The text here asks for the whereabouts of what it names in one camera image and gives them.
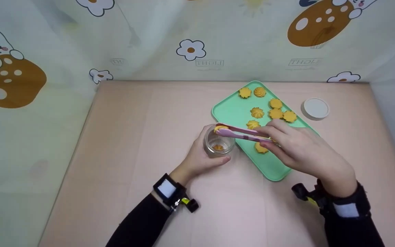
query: pink table surface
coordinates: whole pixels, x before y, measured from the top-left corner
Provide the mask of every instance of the pink table surface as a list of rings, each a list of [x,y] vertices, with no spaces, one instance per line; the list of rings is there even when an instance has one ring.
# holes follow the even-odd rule
[[[185,157],[211,108],[246,82],[102,82],[40,246],[104,246],[122,219]],[[356,170],[386,246],[395,246],[395,146],[368,84],[265,83],[301,117],[310,97],[331,112],[309,123]],[[237,147],[232,160],[189,184],[201,208],[180,209],[156,246],[326,246],[323,218],[273,183]]]

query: green tray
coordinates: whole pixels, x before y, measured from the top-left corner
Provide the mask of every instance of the green tray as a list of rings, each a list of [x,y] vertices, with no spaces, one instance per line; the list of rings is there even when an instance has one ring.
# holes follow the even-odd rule
[[[265,88],[265,97],[256,97],[254,95],[254,89],[259,86]],[[271,109],[269,101],[272,98],[278,97],[276,97],[273,92],[257,80],[251,81],[246,85],[246,87],[252,91],[249,98],[240,98],[238,91],[236,91],[213,107],[211,113],[218,122],[223,122],[227,125],[240,128],[247,128],[246,123],[249,120],[257,120],[262,126],[266,125],[271,120],[268,115],[269,110]],[[252,117],[250,110],[253,107],[260,107],[265,112],[265,115],[259,119]],[[286,110],[291,109],[283,103],[282,111]],[[299,117],[299,115],[297,120],[291,123],[290,126],[311,128]],[[291,169],[281,163],[273,153],[257,153],[254,147],[255,142],[243,139],[236,139],[236,142],[267,179],[271,181],[280,181],[291,171]]]

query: wrist strap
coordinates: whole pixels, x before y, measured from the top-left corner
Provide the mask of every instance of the wrist strap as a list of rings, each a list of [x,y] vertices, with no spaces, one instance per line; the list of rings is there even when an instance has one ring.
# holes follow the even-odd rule
[[[370,203],[363,186],[358,182],[356,191],[349,197],[340,198],[335,197],[323,188],[321,181],[318,179],[318,186],[323,189],[326,199],[329,202],[327,205],[328,211],[334,212],[343,218],[355,218],[370,216]]]
[[[163,203],[170,207],[170,212],[175,211],[179,204],[185,204],[190,212],[199,208],[195,199],[189,199],[186,188],[176,183],[167,173],[153,185],[153,190],[163,199]]]

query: tongs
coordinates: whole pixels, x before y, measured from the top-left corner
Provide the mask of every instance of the tongs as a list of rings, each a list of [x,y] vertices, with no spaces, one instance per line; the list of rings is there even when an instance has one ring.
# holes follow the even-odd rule
[[[218,136],[224,136],[224,137],[231,137],[231,138],[237,138],[237,139],[245,139],[253,142],[273,142],[276,143],[273,139],[270,139],[269,136],[267,136],[265,133],[258,133],[257,131],[254,130],[249,130],[249,129],[242,129],[238,127],[234,127],[231,125],[226,125],[225,123],[218,122],[216,123],[217,126],[226,126],[227,128],[219,128],[218,130],[215,131],[215,133]]]

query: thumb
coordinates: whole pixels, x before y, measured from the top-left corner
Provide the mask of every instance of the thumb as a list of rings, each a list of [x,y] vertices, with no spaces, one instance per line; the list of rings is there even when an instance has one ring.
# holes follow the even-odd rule
[[[231,160],[230,156],[210,158],[210,160],[208,161],[208,165],[210,167],[218,167],[218,166],[226,164],[230,160]]]

